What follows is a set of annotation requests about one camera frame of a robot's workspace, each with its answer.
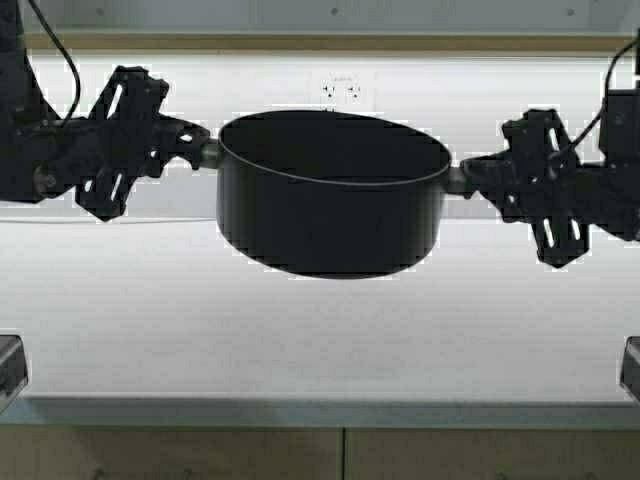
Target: black wire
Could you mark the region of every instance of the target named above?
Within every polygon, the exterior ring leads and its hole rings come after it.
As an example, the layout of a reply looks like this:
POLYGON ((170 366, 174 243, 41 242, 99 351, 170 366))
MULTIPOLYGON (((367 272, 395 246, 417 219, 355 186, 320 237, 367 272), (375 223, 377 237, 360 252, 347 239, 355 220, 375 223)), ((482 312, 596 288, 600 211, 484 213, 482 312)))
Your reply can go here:
MULTIPOLYGON (((618 53, 615 54, 615 56, 611 60, 611 64, 609 65, 609 70, 607 71, 607 76, 606 76, 605 82, 604 82, 604 95, 605 95, 604 98, 605 98, 605 100, 606 100, 606 98, 608 98, 609 92, 611 90, 611 79, 613 77, 613 72, 614 72, 614 70, 616 68, 616 65, 618 64, 620 59, 623 56, 625 56, 627 54, 627 52, 629 52, 629 50, 631 50, 636 45, 638 45, 638 38, 634 39, 633 41, 631 41, 627 45, 625 45, 618 53)), ((552 155, 552 157, 557 158, 557 157, 560 157, 562 155, 565 155, 569 151, 575 151, 575 149, 582 142, 584 142, 584 139, 587 138, 587 136, 595 128, 595 126, 598 124, 598 122, 602 119, 602 114, 603 113, 604 113, 604 104, 600 107, 600 110, 598 111, 597 115, 593 118, 593 120, 591 120, 589 125, 587 125, 587 127, 582 131, 582 133, 580 135, 578 135, 575 138, 575 140, 573 140, 571 143, 569 143, 569 145, 565 146, 560 151, 555 152, 552 155)))
POLYGON ((64 127, 67 124, 67 122, 71 119, 71 117, 73 117, 74 113, 76 113, 78 105, 80 104, 80 97, 82 96, 82 83, 80 82, 80 74, 78 73, 78 69, 76 68, 76 64, 73 62, 71 55, 69 55, 69 52, 64 47, 64 45, 62 45, 62 42, 60 41, 58 36, 55 34, 53 29, 47 22, 47 19, 42 13, 42 10, 40 10, 40 7, 38 6, 38 4, 35 2, 35 0, 28 0, 28 2, 31 8, 33 9, 33 12, 38 17, 38 21, 40 22, 40 25, 42 25, 42 28, 44 28, 45 32, 47 32, 47 35, 49 35, 49 38, 51 39, 53 44, 56 46, 56 48, 60 51, 62 56, 65 58, 65 60, 67 61, 67 64, 69 65, 69 68, 71 69, 71 72, 73 73, 73 79, 76 84, 76 93, 75 93, 75 98, 73 100, 73 104, 71 105, 71 108, 67 113, 67 116, 62 121, 61 126, 64 127))

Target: metal bracket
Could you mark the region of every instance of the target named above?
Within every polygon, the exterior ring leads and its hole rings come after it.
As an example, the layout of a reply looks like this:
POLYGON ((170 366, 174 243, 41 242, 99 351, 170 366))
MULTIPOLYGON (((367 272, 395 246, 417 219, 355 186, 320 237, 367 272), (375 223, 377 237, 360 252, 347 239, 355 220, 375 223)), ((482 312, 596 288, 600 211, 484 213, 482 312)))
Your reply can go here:
POLYGON ((0 413, 29 382, 24 345, 17 336, 0 336, 0 413))
POLYGON ((640 337, 627 341, 622 360, 620 385, 640 402, 640 337))

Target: white wall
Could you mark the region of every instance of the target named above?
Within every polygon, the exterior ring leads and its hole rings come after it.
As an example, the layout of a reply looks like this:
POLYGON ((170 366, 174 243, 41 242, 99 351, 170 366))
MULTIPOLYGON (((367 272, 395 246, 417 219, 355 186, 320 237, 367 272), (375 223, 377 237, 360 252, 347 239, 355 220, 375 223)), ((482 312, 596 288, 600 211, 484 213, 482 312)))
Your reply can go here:
MULTIPOLYGON (((456 161, 504 147, 500 127, 533 107, 556 107, 569 134, 579 132, 599 108, 608 60, 603 58, 474 58, 350 54, 89 54, 76 55, 86 114, 118 65, 143 65, 172 85, 165 113, 200 122, 215 132, 245 113, 273 108, 314 108, 321 85, 350 76, 362 89, 361 109, 426 129, 456 161)), ((62 113, 73 98, 71 74, 61 57, 33 57, 46 96, 62 113)), ((632 84, 631 64, 618 69, 618 85, 632 84)), ((598 160, 597 131, 580 149, 598 160)), ((215 175, 193 174, 177 162, 161 182, 142 181, 129 214, 144 217, 212 217, 215 175)), ((2 205, 0 215, 84 216, 71 196, 36 208, 2 205)), ((453 217, 494 217, 482 199, 451 199, 453 217)))

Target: pot handle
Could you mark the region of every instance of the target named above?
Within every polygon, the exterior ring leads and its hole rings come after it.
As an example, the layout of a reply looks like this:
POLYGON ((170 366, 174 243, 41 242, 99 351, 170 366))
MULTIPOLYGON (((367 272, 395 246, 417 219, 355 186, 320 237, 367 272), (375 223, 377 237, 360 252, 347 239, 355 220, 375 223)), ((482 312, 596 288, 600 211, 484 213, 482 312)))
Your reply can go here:
POLYGON ((477 188, 461 167, 451 167, 446 176, 445 190, 449 195, 457 195, 468 200, 476 193, 477 188))
POLYGON ((220 143, 218 140, 211 138, 204 144, 200 151, 202 162, 200 167, 217 170, 220 166, 220 143))

